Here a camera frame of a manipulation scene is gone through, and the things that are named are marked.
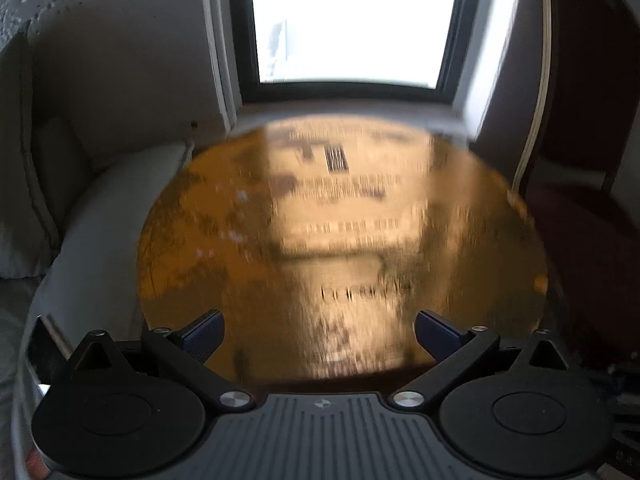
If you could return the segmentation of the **dark red chair cushion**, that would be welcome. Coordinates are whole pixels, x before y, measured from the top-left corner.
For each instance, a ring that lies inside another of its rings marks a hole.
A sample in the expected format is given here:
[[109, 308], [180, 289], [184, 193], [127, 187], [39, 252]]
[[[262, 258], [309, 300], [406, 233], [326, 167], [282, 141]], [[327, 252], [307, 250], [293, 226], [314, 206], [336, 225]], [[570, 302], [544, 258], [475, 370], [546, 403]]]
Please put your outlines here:
[[560, 338], [592, 378], [637, 394], [639, 227], [588, 184], [544, 184], [526, 203], [549, 258]]

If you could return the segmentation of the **beige sofa seat cushion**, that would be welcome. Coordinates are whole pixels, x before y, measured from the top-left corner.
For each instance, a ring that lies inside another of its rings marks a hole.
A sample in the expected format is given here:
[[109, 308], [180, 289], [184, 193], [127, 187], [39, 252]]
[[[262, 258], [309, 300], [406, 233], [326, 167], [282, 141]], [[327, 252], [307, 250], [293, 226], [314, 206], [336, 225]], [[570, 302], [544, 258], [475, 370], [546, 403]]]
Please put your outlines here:
[[138, 240], [155, 200], [192, 152], [193, 143], [182, 141], [130, 153], [90, 185], [36, 290], [26, 334], [38, 316], [50, 316], [73, 346], [89, 330], [106, 330], [116, 340], [139, 337]]

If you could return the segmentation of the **gold round box lid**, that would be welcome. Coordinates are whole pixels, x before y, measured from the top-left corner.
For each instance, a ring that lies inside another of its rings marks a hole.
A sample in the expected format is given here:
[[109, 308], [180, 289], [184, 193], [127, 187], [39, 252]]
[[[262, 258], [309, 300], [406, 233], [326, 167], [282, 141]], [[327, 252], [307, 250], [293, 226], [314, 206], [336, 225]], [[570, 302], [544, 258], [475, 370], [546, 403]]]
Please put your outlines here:
[[430, 365], [413, 333], [422, 310], [524, 338], [547, 275], [501, 174], [438, 136], [358, 116], [281, 120], [206, 148], [160, 193], [138, 246], [148, 325], [220, 311], [207, 364], [249, 389]]

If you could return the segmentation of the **beige sofa back cushion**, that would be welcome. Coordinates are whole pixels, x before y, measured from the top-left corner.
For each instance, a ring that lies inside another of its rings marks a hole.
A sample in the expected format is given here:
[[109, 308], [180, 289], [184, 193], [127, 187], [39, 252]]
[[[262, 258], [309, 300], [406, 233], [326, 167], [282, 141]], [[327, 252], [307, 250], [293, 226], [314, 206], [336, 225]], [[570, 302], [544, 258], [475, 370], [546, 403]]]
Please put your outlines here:
[[49, 196], [40, 146], [39, 117], [28, 27], [1, 50], [1, 277], [34, 278], [49, 270], [63, 228]]

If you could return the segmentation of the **black framed window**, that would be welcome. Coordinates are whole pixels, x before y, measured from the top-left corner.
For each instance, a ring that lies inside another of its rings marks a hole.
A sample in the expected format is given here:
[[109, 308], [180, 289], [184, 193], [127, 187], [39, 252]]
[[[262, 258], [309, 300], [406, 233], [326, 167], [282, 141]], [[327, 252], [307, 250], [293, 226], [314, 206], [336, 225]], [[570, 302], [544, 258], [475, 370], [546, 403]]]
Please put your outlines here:
[[480, 0], [230, 0], [245, 103], [450, 104]]

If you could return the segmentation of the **wooden chair frame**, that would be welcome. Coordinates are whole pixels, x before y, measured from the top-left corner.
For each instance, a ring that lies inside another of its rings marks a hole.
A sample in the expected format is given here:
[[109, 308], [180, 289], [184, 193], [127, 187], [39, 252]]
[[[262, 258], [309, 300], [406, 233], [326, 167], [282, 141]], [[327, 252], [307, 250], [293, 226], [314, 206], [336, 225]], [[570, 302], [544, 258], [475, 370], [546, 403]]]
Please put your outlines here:
[[611, 191], [639, 107], [639, 21], [626, 0], [542, 0], [538, 96], [512, 188], [537, 162]]

